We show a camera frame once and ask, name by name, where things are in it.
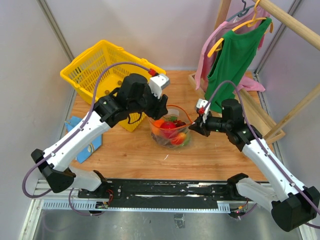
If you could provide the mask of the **purple grape bunch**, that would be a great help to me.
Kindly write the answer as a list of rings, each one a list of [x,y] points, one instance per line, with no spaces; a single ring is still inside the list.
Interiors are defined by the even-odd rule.
[[[165,148],[173,148],[174,146],[171,144],[171,141],[167,138],[163,138],[162,136],[155,135],[151,133],[152,139],[161,147]]]

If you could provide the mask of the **orange persimmon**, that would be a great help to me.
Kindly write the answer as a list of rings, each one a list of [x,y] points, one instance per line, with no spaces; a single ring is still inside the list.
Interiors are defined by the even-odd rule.
[[[150,128],[154,135],[161,135],[161,125],[165,122],[164,119],[155,120],[151,123]]]

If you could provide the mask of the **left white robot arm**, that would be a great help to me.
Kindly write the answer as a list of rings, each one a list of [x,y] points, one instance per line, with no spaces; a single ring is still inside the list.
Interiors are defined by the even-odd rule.
[[[93,110],[67,135],[45,150],[36,149],[31,157],[54,193],[68,188],[90,191],[96,198],[107,193],[107,181],[97,170],[85,171],[70,168],[72,160],[98,136],[119,122],[130,120],[130,114],[146,114],[158,120],[168,113],[168,97],[162,93],[170,84],[164,74],[144,76],[132,73],[126,76],[120,87],[102,96]]]

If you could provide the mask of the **green cabbage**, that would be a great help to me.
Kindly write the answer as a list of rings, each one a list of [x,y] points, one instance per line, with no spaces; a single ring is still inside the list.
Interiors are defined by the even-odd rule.
[[[184,142],[180,145],[181,147],[185,147],[190,143],[191,140],[191,136],[187,136],[186,139],[184,140]]]

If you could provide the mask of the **clear zip top bag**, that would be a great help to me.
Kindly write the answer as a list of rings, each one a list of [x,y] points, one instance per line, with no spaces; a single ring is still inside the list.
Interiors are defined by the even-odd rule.
[[[193,123],[187,112],[177,105],[168,105],[167,114],[158,120],[148,118],[151,137],[160,146],[170,149],[187,146]]]

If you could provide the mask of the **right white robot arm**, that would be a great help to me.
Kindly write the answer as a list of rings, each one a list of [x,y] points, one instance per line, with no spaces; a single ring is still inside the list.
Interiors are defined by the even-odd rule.
[[[244,173],[227,180],[226,193],[232,200],[248,198],[268,212],[285,232],[309,225],[319,215],[320,192],[298,180],[275,156],[260,132],[248,123],[242,103],[227,99],[222,103],[222,115],[210,112],[207,100],[199,99],[195,106],[197,119],[189,129],[208,137],[212,132],[225,133],[230,143],[248,157],[266,177],[271,188],[264,187]]]

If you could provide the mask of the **red lychee with leaves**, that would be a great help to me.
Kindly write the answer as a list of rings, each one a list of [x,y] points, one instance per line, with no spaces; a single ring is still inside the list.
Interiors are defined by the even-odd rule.
[[[165,118],[167,121],[174,123],[174,125],[178,128],[181,126],[185,126],[186,123],[182,120],[179,120],[177,116],[169,116]]]

